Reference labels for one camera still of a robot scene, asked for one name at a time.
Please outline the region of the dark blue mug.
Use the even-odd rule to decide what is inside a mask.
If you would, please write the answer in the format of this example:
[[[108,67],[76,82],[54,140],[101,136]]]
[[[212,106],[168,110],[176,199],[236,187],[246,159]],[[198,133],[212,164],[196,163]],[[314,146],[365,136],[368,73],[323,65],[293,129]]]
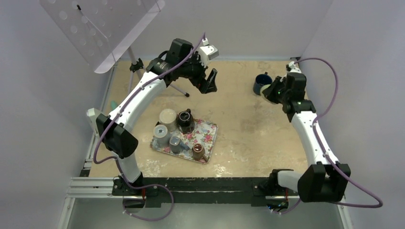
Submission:
[[[253,84],[253,92],[256,95],[260,95],[260,90],[264,85],[271,84],[273,79],[268,75],[268,72],[264,72],[256,76]]]

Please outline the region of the small brown mug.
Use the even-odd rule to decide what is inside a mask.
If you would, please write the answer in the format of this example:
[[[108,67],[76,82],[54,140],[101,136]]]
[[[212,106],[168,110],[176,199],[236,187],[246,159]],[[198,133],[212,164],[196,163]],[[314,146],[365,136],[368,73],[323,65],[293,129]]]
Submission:
[[[205,149],[202,144],[196,143],[192,147],[192,157],[196,161],[203,160],[204,162],[208,162],[208,158],[205,155]]]

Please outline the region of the small blue-grey mug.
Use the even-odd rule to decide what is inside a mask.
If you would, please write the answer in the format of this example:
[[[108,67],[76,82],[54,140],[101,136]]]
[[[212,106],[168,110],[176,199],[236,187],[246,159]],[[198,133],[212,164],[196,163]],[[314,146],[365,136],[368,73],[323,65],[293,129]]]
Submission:
[[[169,141],[169,146],[171,152],[174,154],[179,154],[183,151],[190,150],[190,147],[187,146],[179,137],[172,136]]]

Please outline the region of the light green mug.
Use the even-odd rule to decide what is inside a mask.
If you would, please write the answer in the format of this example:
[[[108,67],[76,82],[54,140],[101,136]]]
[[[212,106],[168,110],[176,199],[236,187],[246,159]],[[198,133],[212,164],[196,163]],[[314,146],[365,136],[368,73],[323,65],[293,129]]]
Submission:
[[[260,89],[260,95],[263,99],[271,103],[273,89],[271,84],[263,85]]]

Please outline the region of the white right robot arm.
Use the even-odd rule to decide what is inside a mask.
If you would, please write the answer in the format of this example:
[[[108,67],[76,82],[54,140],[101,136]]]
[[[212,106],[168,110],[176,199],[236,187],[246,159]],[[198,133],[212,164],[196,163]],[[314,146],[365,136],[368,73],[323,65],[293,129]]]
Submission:
[[[285,77],[276,77],[262,91],[265,99],[282,105],[301,140],[308,163],[302,174],[292,169],[274,169],[268,188],[274,194],[280,194],[286,188],[293,190],[305,203],[339,202],[351,169],[348,164],[340,163],[317,125],[316,109],[312,101],[305,99],[306,82],[302,73],[287,73]]]

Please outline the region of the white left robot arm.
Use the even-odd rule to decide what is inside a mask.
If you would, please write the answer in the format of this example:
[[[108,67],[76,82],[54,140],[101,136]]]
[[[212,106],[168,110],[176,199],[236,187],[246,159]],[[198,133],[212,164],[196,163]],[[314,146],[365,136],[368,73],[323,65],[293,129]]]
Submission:
[[[205,74],[208,64],[219,55],[219,50],[202,37],[198,44],[176,38],[168,50],[149,62],[139,83],[132,92],[108,115],[99,114],[95,125],[99,141],[95,152],[104,144],[112,155],[93,162],[101,164],[115,160],[120,177],[124,179],[124,189],[130,195],[137,195],[143,186],[143,175],[135,159],[138,140],[132,135],[133,127],[146,108],[170,84],[179,78],[188,79],[202,94],[217,91],[215,78],[217,70]]]

